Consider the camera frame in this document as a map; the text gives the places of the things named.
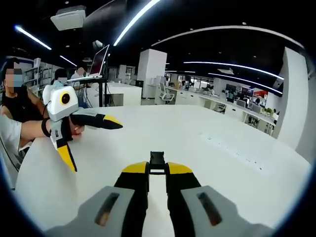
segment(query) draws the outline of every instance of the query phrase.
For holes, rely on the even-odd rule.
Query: black shirt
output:
[[[2,105],[10,110],[15,121],[43,120],[37,106],[29,99],[26,86],[22,86],[14,98],[6,97],[5,92],[3,92]]]

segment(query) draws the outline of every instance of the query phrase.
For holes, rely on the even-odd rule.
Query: hand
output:
[[[71,129],[72,138],[77,140],[81,137],[81,133],[84,131],[84,126],[74,125],[69,117],[69,124]]]

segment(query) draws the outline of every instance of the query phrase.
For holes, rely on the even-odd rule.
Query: camera lens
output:
[[[61,97],[61,102],[62,102],[64,105],[66,105],[66,104],[69,102],[69,100],[70,100],[70,96],[69,96],[68,93],[67,93],[67,94],[63,94],[63,96]]]

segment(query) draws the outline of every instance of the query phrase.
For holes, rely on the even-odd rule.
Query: white shirt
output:
[[[78,73],[77,73],[77,71],[75,71],[75,73],[71,76],[71,79],[77,79],[77,78],[82,78],[83,77],[83,75],[79,75]],[[73,82],[72,84],[71,84],[71,86],[72,87],[75,87],[75,86],[80,86],[80,82],[79,81],[76,81],[76,82]],[[79,92],[80,92],[81,90],[76,90],[75,92],[76,92],[76,95],[77,95],[77,97],[79,97]]]
[[[22,123],[0,115],[0,163],[5,179],[11,188],[15,187],[18,176],[17,164]]]

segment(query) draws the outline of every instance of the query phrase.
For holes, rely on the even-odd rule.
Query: black wrist strap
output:
[[[49,120],[49,118],[44,118],[43,121],[41,122],[41,130],[43,131],[46,137],[50,137],[50,132],[48,132],[46,128],[47,120]]]

